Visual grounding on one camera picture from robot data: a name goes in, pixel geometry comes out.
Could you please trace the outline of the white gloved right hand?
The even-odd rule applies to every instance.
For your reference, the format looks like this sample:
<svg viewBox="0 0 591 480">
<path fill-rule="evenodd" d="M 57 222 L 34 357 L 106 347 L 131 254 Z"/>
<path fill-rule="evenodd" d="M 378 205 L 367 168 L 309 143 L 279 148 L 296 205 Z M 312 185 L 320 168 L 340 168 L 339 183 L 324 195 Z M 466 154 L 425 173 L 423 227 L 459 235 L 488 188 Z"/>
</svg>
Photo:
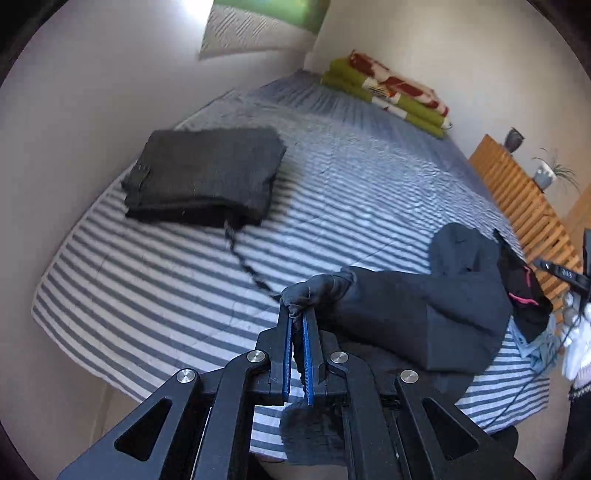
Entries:
<svg viewBox="0 0 591 480">
<path fill-rule="evenodd" d="M 561 340 L 565 355 L 562 374 L 575 381 L 590 366 L 590 303 L 574 290 L 563 299 Z"/>
</svg>

